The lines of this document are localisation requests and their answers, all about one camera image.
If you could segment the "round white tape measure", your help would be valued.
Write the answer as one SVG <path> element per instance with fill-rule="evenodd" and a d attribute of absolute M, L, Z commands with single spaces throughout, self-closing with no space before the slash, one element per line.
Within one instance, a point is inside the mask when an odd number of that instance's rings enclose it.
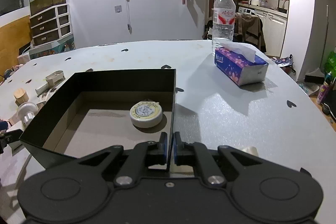
<path fill-rule="evenodd" d="M 158 102 L 141 101 L 132 106 L 129 115 L 135 127 L 151 128 L 161 122 L 163 111 Z"/>

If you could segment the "black cardboard box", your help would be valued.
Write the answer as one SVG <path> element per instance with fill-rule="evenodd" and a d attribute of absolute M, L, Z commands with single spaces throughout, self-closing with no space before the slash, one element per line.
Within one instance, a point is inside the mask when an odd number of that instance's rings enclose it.
<path fill-rule="evenodd" d="M 45 168 L 112 145 L 132 149 L 173 130 L 175 69 L 123 69 L 73 74 L 46 102 L 20 137 Z M 131 108 L 157 102 L 163 117 L 152 128 L 135 126 Z"/>

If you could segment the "oval wooden box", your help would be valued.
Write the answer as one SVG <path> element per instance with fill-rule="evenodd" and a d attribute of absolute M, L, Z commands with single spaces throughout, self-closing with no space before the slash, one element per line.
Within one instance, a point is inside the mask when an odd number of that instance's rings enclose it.
<path fill-rule="evenodd" d="M 18 88 L 14 92 L 14 98 L 15 98 L 15 103 L 17 104 L 17 106 L 21 106 L 23 103 L 26 103 L 29 101 L 29 96 L 24 88 Z"/>

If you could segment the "cream folded cloth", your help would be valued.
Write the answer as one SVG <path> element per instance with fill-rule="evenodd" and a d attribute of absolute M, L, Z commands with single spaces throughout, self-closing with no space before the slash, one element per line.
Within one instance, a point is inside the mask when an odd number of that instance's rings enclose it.
<path fill-rule="evenodd" d="M 243 152 L 248 153 L 250 155 L 259 157 L 259 153 L 257 151 L 257 148 L 254 146 L 248 146 L 242 149 Z"/>

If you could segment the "purple tissue pack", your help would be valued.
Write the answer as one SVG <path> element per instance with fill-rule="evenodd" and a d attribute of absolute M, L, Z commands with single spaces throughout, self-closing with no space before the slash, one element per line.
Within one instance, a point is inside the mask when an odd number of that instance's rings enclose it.
<path fill-rule="evenodd" d="M 252 61 L 227 47 L 216 48 L 214 63 L 237 86 L 261 83 L 265 80 L 268 63 L 254 53 Z"/>

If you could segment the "brown jacket on chair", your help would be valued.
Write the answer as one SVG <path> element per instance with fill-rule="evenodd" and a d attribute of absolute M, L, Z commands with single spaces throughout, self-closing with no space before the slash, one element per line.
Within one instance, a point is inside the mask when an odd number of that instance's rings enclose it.
<path fill-rule="evenodd" d="M 257 15 L 236 13 L 234 42 L 248 43 L 266 53 L 263 23 Z"/>

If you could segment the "clear water bottle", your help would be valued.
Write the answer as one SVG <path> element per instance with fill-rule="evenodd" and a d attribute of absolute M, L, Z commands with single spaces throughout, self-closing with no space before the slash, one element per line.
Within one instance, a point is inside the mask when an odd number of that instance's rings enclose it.
<path fill-rule="evenodd" d="M 213 8 L 212 50 L 234 36 L 236 5 L 233 0 L 215 0 Z"/>

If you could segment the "white drawer cabinet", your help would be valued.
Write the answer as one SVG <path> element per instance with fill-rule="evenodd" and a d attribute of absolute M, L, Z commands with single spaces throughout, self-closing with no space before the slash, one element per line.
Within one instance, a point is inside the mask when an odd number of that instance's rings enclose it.
<path fill-rule="evenodd" d="M 30 16 L 30 25 L 35 47 L 59 41 L 73 34 L 67 3 L 54 5 Z"/>

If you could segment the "beige handled holder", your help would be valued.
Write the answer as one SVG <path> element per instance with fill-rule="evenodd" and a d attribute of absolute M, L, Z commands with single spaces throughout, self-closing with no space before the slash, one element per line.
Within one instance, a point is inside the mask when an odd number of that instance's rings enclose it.
<path fill-rule="evenodd" d="M 50 75 L 46 76 L 45 78 L 45 83 L 36 88 L 35 92 L 37 96 L 41 95 L 43 92 L 45 92 L 48 89 L 54 88 L 56 85 L 61 83 L 62 81 L 65 80 L 64 72 L 63 71 L 55 71 L 51 73 Z"/>

